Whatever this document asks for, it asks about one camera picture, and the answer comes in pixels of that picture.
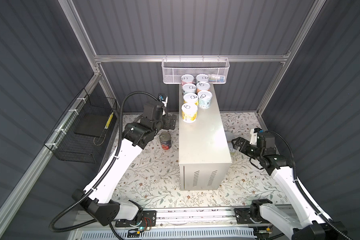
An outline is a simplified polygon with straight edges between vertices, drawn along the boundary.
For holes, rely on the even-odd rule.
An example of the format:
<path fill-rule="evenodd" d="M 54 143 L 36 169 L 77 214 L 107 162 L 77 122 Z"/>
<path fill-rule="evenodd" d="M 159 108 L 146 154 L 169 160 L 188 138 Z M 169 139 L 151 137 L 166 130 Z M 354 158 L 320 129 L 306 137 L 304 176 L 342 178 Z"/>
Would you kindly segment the orange labelled can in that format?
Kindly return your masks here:
<path fill-rule="evenodd" d="M 196 84 L 197 87 L 197 93 L 200 91 L 209 91 L 211 88 L 211 85 L 208 82 L 199 82 Z"/>

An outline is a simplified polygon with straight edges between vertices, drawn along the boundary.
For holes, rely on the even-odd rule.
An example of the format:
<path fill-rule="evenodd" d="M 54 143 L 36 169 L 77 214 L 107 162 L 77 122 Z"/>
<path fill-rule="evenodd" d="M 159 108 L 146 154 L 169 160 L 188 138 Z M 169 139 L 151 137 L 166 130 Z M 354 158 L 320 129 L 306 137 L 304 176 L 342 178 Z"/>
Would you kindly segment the small can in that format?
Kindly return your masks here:
<path fill-rule="evenodd" d="M 187 93 L 183 96 L 184 104 L 199 104 L 199 97 L 194 93 Z"/>

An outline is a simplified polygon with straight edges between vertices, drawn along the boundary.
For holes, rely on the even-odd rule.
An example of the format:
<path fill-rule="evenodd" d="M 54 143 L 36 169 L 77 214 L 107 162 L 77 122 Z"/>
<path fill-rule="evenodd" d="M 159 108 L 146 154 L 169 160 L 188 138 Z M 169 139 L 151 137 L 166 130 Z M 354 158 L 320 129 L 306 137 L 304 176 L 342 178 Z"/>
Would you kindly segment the light blue labelled can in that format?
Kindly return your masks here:
<path fill-rule="evenodd" d="M 194 84 L 184 84 L 182 86 L 182 90 L 183 90 L 183 95 L 188 94 L 188 93 L 195 94 L 197 91 L 197 87 Z"/>

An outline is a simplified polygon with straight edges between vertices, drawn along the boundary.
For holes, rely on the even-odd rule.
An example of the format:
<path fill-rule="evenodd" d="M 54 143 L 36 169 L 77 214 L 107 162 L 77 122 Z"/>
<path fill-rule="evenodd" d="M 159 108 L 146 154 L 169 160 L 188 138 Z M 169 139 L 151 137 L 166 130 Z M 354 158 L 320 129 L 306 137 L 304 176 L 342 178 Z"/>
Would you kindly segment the teal labelled can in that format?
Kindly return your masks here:
<path fill-rule="evenodd" d="M 206 74 L 199 74 L 196 76 L 197 83 L 208 83 L 209 82 L 209 75 Z"/>

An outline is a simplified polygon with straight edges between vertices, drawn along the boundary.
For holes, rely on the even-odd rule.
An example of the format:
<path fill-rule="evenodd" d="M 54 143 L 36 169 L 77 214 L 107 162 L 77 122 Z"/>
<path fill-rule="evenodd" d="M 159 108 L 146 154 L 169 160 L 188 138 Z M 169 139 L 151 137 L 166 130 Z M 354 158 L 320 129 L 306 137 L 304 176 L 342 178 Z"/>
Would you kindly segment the yellow labelled can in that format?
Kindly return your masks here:
<path fill-rule="evenodd" d="M 197 119 L 198 106 L 195 104 L 185 103 L 181 107 L 182 119 L 185 123 L 193 123 Z"/>

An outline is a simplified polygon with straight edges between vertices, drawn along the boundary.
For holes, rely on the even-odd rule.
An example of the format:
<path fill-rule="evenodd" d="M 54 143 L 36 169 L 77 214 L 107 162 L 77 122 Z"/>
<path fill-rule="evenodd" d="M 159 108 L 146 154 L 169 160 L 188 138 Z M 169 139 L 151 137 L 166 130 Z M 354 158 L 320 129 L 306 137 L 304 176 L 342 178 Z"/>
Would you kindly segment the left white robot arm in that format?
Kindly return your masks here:
<path fill-rule="evenodd" d="M 134 95 L 146 95 L 152 98 L 144 104 L 144 112 L 133 122 L 123 125 L 124 105 Z M 49 230 L 54 233 L 73 231 L 84 226 L 100 223 L 102 226 L 114 228 L 113 221 L 125 221 L 132 226 L 138 226 L 144 218 L 144 209 L 135 201 L 113 201 L 114 190 L 135 158 L 151 142 L 160 130 L 173 130 L 176 126 L 175 115 L 167 110 L 168 96 L 159 94 L 154 97 L 145 92 L 131 92 L 122 101 L 119 117 L 119 138 L 117 148 L 103 165 L 96 177 L 83 189 L 73 194 L 75 202 L 57 214 L 49 224 Z M 64 215 L 81 206 L 92 219 L 69 227 L 56 227 L 56 223 Z"/>

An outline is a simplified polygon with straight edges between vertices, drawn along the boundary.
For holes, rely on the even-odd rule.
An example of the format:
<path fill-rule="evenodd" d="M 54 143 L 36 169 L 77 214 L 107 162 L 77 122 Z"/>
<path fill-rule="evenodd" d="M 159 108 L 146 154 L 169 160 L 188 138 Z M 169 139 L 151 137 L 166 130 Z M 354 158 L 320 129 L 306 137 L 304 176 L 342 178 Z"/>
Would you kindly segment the green labelled can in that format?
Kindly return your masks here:
<path fill-rule="evenodd" d="M 236 150 L 234 149 L 232 142 L 228 143 L 228 147 L 229 147 L 230 154 L 233 155 Z"/>

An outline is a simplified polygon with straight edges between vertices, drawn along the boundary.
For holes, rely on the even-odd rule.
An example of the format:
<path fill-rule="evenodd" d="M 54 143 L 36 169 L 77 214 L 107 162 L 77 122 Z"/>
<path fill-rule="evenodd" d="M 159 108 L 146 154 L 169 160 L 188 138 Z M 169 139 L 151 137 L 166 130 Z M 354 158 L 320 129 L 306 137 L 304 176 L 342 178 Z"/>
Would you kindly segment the pink labelled can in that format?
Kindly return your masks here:
<path fill-rule="evenodd" d="M 182 75 L 181 76 L 181 85 L 184 86 L 185 84 L 193 84 L 194 83 L 194 76 L 193 75 Z"/>

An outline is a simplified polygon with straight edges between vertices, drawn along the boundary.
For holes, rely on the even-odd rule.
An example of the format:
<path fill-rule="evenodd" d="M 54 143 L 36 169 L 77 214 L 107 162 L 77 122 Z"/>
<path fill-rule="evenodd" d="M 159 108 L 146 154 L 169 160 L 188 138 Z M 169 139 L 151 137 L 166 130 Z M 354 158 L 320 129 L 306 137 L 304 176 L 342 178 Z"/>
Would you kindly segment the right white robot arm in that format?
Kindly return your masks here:
<path fill-rule="evenodd" d="M 341 222 L 335 222 L 314 200 L 296 173 L 293 153 L 279 155 L 275 137 L 280 134 L 251 130 L 251 140 L 242 137 L 231 141 L 232 147 L 258 161 L 258 170 L 265 170 L 281 187 L 298 219 L 281 211 L 268 199 L 253 200 L 246 218 L 255 224 L 269 222 L 290 240 L 349 240 L 348 231 Z"/>

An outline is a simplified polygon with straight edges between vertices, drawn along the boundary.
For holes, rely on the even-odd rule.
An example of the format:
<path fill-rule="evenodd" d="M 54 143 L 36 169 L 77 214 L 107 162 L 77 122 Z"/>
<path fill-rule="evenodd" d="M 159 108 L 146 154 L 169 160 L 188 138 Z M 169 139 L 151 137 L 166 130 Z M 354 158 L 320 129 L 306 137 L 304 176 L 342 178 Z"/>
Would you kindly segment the white lidded can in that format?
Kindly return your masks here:
<path fill-rule="evenodd" d="M 208 109 L 211 106 L 213 94 L 210 91 L 198 92 L 198 106 L 200 109 Z"/>

